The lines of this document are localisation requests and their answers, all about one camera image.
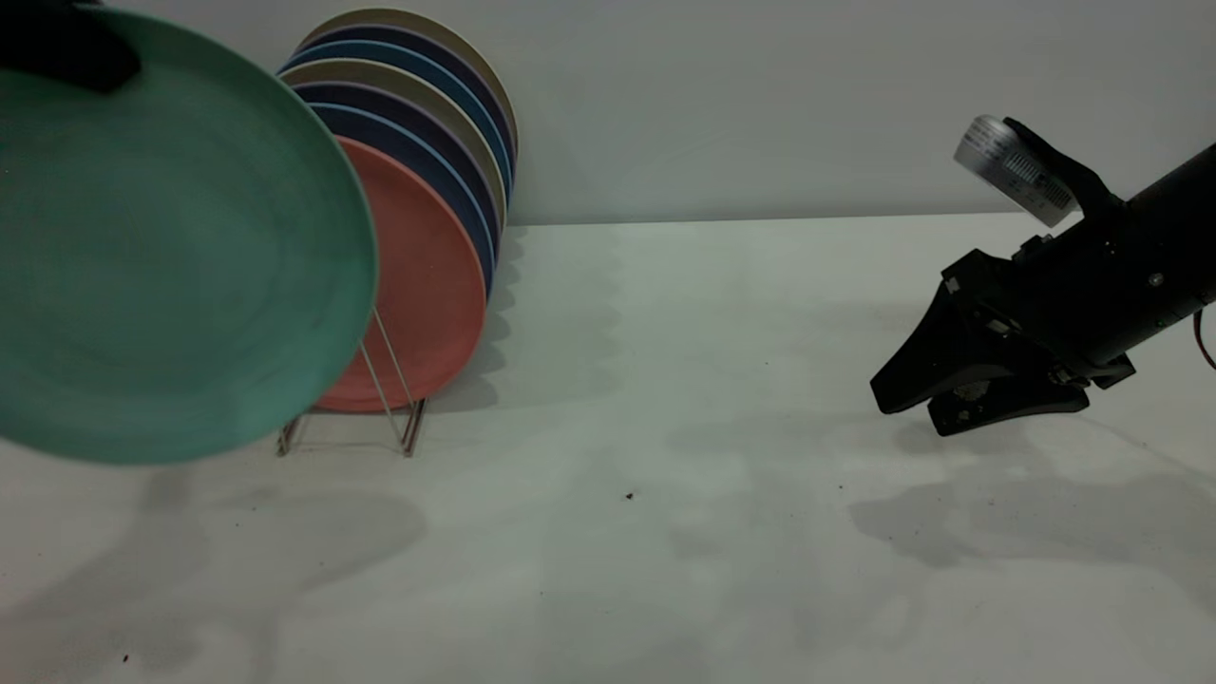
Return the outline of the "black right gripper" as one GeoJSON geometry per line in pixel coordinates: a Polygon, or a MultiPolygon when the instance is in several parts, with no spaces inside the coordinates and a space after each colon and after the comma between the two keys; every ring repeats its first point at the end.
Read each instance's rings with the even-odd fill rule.
{"type": "Polygon", "coordinates": [[[1070,228],[942,271],[921,324],[869,380],[882,414],[929,400],[940,436],[1090,407],[1133,376],[1136,229],[1070,228]]]}

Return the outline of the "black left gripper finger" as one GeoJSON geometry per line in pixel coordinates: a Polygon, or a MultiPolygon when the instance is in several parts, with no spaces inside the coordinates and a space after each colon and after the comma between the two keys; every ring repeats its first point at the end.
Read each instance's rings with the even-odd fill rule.
{"type": "Polygon", "coordinates": [[[100,1],[2,1],[1,66],[88,91],[114,92],[141,72],[137,52],[86,9],[100,1]]]}

